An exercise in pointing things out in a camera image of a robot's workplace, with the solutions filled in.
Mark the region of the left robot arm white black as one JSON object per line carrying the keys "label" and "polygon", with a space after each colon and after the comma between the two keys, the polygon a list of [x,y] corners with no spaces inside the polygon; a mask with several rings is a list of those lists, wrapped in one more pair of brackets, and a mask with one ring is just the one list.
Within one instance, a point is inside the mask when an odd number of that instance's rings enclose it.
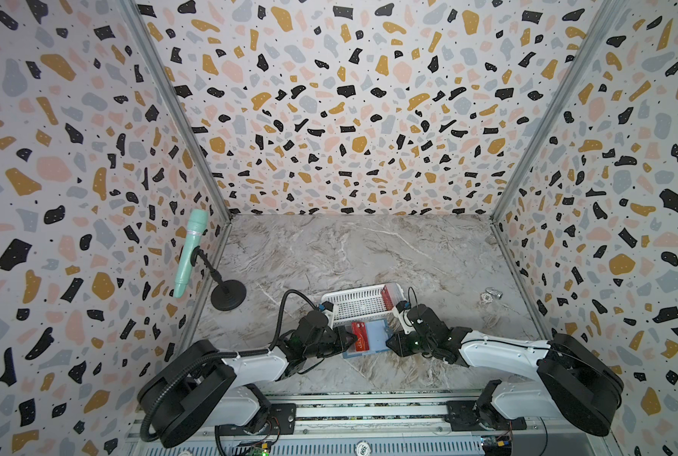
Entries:
{"label": "left robot arm white black", "polygon": [[270,401],[259,383],[306,374],[310,359],[322,362],[341,355],[357,341],[352,330],[331,328],[329,318],[316,310],[295,329],[275,334],[264,349],[221,351],[209,340],[199,340],[139,391],[137,402],[145,413],[139,438],[174,448],[205,424],[261,431]]}

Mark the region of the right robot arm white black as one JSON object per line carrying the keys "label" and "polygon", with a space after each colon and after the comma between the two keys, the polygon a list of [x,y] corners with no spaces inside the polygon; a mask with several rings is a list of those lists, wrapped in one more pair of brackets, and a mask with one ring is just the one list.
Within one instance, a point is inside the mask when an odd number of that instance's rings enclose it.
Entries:
{"label": "right robot arm white black", "polygon": [[450,328],[426,305],[406,301],[393,313],[403,328],[388,338],[386,346],[400,357],[422,355],[448,365],[522,377],[520,383],[489,381],[471,408],[467,425],[510,431],[515,421],[538,417],[565,419],[593,436],[610,434],[624,383],[573,336],[520,340]]}

